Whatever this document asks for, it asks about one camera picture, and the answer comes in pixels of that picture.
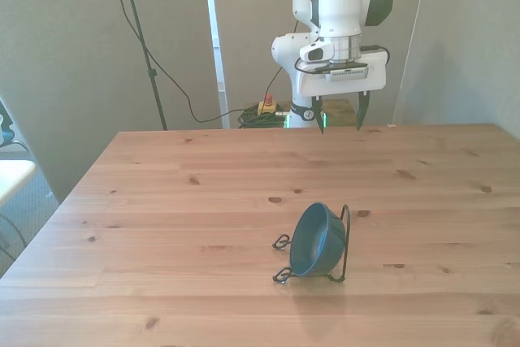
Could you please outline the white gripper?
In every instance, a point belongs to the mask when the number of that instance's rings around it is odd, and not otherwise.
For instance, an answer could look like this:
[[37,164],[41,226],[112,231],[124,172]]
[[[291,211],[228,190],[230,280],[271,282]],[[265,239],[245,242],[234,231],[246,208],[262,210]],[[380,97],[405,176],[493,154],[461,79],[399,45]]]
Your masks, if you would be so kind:
[[386,65],[388,53],[386,50],[378,50],[362,53],[358,63],[366,64],[365,67],[334,70],[325,74],[310,74],[317,67],[316,64],[298,64],[296,92],[302,97],[312,97],[312,111],[321,134],[324,134],[323,102],[322,96],[337,95],[343,93],[358,93],[358,109],[356,127],[359,130],[366,118],[370,104],[370,92],[381,90],[386,85]]

